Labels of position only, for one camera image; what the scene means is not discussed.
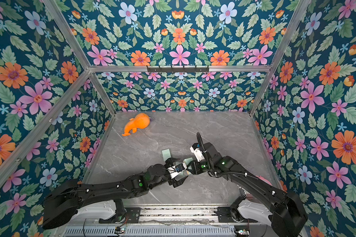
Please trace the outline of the mint green box lid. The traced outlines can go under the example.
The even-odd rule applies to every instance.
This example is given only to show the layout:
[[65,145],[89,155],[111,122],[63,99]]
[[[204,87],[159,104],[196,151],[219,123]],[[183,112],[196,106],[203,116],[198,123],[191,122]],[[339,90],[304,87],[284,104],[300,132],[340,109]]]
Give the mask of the mint green box lid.
[[192,169],[192,164],[191,164],[191,162],[193,161],[193,158],[187,158],[187,159],[184,159],[183,160],[183,163],[184,163],[184,168],[186,169],[186,170],[188,170],[188,169]]

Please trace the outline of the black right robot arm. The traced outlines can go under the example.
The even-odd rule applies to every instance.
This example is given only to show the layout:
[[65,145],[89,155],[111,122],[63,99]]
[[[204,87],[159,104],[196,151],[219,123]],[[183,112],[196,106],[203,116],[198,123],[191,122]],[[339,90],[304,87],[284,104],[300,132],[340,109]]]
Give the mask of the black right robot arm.
[[230,156],[223,157],[211,143],[195,143],[190,151],[195,156],[189,164],[190,173],[199,175],[207,172],[211,177],[224,178],[259,200],[255,203],[246,196],[239,197],[230,206],[230,216],[234,221],[258,221],[270,226],[279,237],[300,235],[308,215],[297,193],[272,186],[237,160]]

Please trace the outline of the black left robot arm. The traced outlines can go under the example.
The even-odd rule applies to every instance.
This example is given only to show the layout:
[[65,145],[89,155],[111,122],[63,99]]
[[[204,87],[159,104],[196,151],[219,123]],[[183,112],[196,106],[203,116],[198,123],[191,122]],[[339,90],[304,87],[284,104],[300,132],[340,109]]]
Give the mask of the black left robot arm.
[[99,202],[137,198],[162,184],[180,186],[185,179],[176,177],[187,169],[185,163],[174,165],[178,159],[169,158],[165,164],[150,166],[146,172],[134,174],[124,180],[103,184],[79,184],[69,180],[55,188],[43,202],[42,228],[51,230],[67,224],[78,210]]

